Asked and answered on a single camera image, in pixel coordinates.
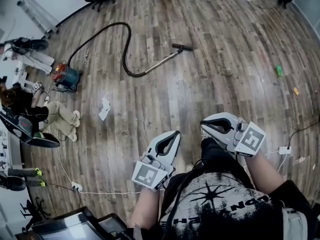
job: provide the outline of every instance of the shoe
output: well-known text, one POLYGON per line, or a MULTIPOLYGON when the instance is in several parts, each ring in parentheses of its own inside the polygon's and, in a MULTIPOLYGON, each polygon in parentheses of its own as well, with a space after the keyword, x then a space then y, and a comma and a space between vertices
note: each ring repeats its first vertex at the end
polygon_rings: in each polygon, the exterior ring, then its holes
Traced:
POLYGON ((76 142, 78 140, 77 134, 73 132, 71 132, 67 137, 73 142, 76 142))
POLYGON ((202 128, 201 128, 201 136, 202 136, 202 140, 205 140, 207 138, 212 138, 212 136, 202 128))
POLYGON ((77 120, 75 121, 74 126, 78 128, 80 126, 80 112, 78 110, 75 110, 75 111, 73 111, 73 114, 77 118, 77 120))
POLYGON ((46 186, 46 183, 41 179, 39 180, 40 184, 41 184, 41 187, 45 187, 46 186))
POLYGON ((36 174, 38 174, 38 176, 42 176, 42 171, 39 168, 35 168, 34 169, 36 171, 36 174))
POLYGON ((185 166, 185 172, 188 173, 188 172, 191 172, 194 168, 194 165, 191 164, 191 163, 188 163, 186 166, 185 166))

